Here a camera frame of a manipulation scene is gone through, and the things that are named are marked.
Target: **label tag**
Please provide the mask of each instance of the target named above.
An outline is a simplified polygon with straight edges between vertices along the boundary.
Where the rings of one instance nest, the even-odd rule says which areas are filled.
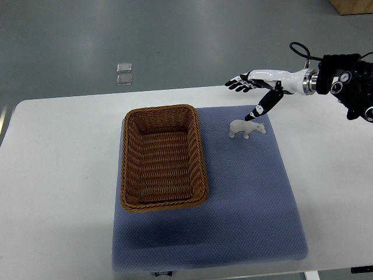
[[[173,272],[172,271],[162,271],[162,272],[156,272],[156,277],[160,276],[160,275],[168,275],[168,276],[172,276],[173,275]]]

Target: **polar bear figurine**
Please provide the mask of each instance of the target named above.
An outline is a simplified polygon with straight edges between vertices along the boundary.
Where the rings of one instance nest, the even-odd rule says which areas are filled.
[[[244,120],[234,120],[229,124],[229,134],[230,138],[233,138],[234,135],[240,131],[243,131],[243,137],[249,139],[249,133],[253,130],[260,131],[261,133],[266,133],[263,124],[258,124],[253,121],[244,121]]]

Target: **gray floor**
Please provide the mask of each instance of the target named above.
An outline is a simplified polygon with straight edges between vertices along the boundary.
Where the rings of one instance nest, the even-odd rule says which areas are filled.
[[[215,86],[251,69],[297,71],[304,61],[291,41],[315,56],[365,54],[373,51],[372,26],[373,15],[339,16],[328,0],[0,0],[0,143],[22,100]],[[116,85],[119,62],[133,63],[132,85]],[[349,269],[320,275],[373,278]]]

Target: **blue cushion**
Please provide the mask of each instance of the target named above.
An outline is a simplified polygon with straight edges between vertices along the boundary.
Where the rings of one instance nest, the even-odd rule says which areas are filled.
[[[297,204],[267,115],[266,134],[228,137],[254,106],[198,108],[209,198],[201,206],[130,213],[120,203],[121,147],[112,267],[174,271],[301,260],[308,248]]]

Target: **black cable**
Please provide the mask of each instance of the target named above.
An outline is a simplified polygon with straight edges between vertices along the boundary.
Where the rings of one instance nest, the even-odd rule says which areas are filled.
[[[296,45],[296,46],[300,46],[301,48],[303,48],[303,50],[306,51],[307,55],[305,54],[302,54],[301,52],[297,51],[293,45]],[[322,58],[319,58],[319,57],[313,57],[311,56],[311,53],[309,52],[309,50],[307,49],[307,47],[301,43],[298,43],[298,42],[291,42],[289,47],[291,48],[292,51],[294,51],[297,55],[301,56],[301,57],[304,57],[308,60],[317,60],[317,61],[322,61]]]
[[[368,52],[367,54],[364,54],[361,58],[367,57],[368,55],[373,54],[373,51]]]

